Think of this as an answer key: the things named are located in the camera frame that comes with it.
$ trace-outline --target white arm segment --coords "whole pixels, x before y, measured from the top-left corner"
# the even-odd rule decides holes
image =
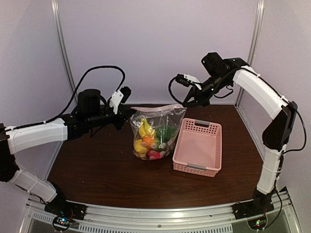
[[[243,66],[243,68],[255,73],[255,71],[249,66]],[[238,70],[234,75],[233,81],[254,97],[254,99],[266,110],[271,119],[274,119],[279,114],[282,110],[282,106],[287,106],[287,103],[264,81],[246,70]]]
[[[243,68],[255,73],[249,66],[244,66]],[[234,75],[233,81],[254,97],[266,110],[271,119],[274,119],[279,114],[282,106],[287,106],[284,97],[280,98],[264,81],[246,70],[238,70]],[[279,152],[265,147],[261,176],[257,184],[257,190],[263,194],[268,194],[274,189],[281,154],[282,151]]]
[[[46,144],[67,140],[67,126],[61,118],[47,124],[31,126],[23,129],[8,131],[8,144],[11,154],[21,150]]]
[[[274,182],[276,175],[280,172],[278,165],[280,163],[280,156],[282,150],[272,150],[265,147],[265,157],[262,165],[261,175],[257,184],[257,190],[263,194],[268,194],[274,189]]]
[[[37,176],[20,169],[10,180],[11,183],[41,197],[45,202],[51,202],[57,195],[54,186],[48,182],[38,179]]]

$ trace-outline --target wooden table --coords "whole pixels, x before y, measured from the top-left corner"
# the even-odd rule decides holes
[[[187,110],[185,117],[220,123],[222,169],[214,178],[173,170],[172,156],[143,161],[132,154],[133,133],[105,127],[66,141],[49,176],[68,200],[131,208],[208,206],[252,198],[262,159],[234,106],[211,105]]]

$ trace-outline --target toy fruit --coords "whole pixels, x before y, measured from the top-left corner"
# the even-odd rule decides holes
[[[142,146],[146,146],[149,148],[152,148],[152,146],[156,146],[157,143],[158,143],[158,140],[153,137],[145,136],[142,139]]]
[[[176,134],[176,128],[171,126],[162,126],[157,128],[156,136],[161,142],[167,143]]]
[[[155,151],[155,150],[150,150],[148,151],[148,156],[150,160],[154,160],[154,159],[160,159],[165,155],[165,151]]]
[[[141,120],[141,125],[138,129],[138,133],[142,138],[145,136],[154,137],[156,134],[156,131],[151,127],[151,125],[149,125],[147,119],[143,118]]]
[[[146,157],[146,153],[145,154],[138,154],[135,150],[133,151],[133,154],[140,158],[140,159],[143,159],[143,160],[147,160],[147,157]]]
[[[141,143],[142,143],[142,140],[141,140],[141,139],[136,140],[136,141],[134,142],[134,149],[135,149],[136,153],[137,153],[140,157],[141,157],[141,156],[144,157],[144,156],[146,155],[147,151],[148,151],[148,148],[143,147],[143,146],[141,145]]]

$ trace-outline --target white wall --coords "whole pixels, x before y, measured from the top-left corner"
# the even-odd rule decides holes
[[[0,1],[0,122],[19,125],[58,114],[70,98],[50,0]],[[18,164],[42,178],[56,144],[22,151]],[[0,232],[15,233],[27,195],[0,183]]]
[[[66,0],[59,2],[62,27],[75,82],[90,67],[118,65],[132,89],[130,103],[172,103],[169,80],[188,73],[209,75],[201,59],[217,51],[223,58],[247,59],[257,0]],[[98,87],[108,98],[118,71],[94,71],[83,88]],[[175,84],[183,100],[186,88]],[[212,103],[235,103],[235,93]]]
[[[256,52],[255,71],[289,100],[298,104],[308,137],[311,128],[311,2],[308,0],[266,0],[262,33]],[[261,134],[270,120],[247,93],[241,108],[261,142]],[[303,144],[299,118],[288,149]],[[311,144],[302,152],[288,153],[279,181],[293,199],[303,232],[311,232]]]

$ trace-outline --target metal frame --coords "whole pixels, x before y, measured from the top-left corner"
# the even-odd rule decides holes
[[[250,66],[253,65],[253,62],[255,59],[255,52],[256,52],[258,42],[259,42],[260,32],[262,28],[263,15],[264,15],[264,0],[258,0],[252,43],[251,43],[251,47],[250,47],[248,58],[247,58],[247,63]],[[240,88],[238,98],[235,103],[236,107],[239,107],[243,93],[244,93],[244,89]]]
[[[68,59],[68,55],[67,55],[67,50],[66,50],[66,45],[65,45],[60,15],[59,15],[58,0],[51,0],[51,4],[52,4],[52,13],[53,13],[53,17],[54,17],[54,22],[56,25],[56,32],[57,32],[57,37],[58,37],[59,49],[60,49],[61,57],[63,60],[63,65],[65,68],[66,76],[68,79],[69,87],[70,87],[71,93],[73,93],[75,88],[76,88],[76,85],[75,85],[73,77],[72,77],[72,72],[70,69],[69,59]],[[76,104],[78,103],[78,95],[77,94],[74,96],[74,101]]]
[[[301,233],[297,216],[287,191],[280,193],[283,209],[292,233]],[[278,212],[280,202],[274,194],[273,212]],[[123,232],[123,233],[202,233],[232,232],[232,224],[245,221],[235,220],[231,206],[234,203],[197,208],[178,209],[129,209],[108,206],[88,205],[84,220],[77,220],[72,230],[85,233]],[[26,204],[26,215],[20,228],[21,233],[27,233],[32,219],[51,223],[54,215],[44,212],[44,205],[39,199],[30,195]]]

